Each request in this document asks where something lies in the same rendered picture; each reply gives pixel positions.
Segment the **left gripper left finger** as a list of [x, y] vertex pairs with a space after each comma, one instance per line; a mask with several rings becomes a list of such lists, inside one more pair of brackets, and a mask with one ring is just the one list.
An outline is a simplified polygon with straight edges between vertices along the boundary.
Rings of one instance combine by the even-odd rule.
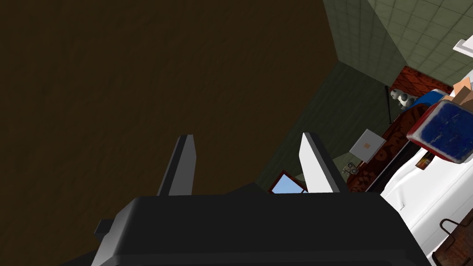
[[176, 142], [157, 195], [191, 195], [196, 158], [194, 136], [181, 135]]

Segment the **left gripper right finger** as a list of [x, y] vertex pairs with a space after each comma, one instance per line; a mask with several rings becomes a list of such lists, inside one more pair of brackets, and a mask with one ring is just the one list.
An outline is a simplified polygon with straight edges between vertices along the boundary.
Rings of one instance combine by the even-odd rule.
[[315, 132], [302, 133], [299, 160], [309, 193], [347, 193], [348, 187]]

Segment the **red framed window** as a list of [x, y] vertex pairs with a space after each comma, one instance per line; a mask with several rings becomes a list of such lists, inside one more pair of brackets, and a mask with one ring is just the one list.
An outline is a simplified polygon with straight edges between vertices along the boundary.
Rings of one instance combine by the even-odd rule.
[[275, 182], [270, 186], [268, 192], [275, 193], [308, 193], [307, 188], [299, 180], [282, 171]]

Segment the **bed with white sheet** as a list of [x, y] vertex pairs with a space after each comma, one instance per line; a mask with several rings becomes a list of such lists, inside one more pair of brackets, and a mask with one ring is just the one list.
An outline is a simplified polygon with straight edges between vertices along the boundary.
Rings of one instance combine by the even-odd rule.
[[473, 71], [449, 87], [406, 67], [389, 91], [402, 113], [348, 188], [379, 193], [431, 266], [473, 266]]

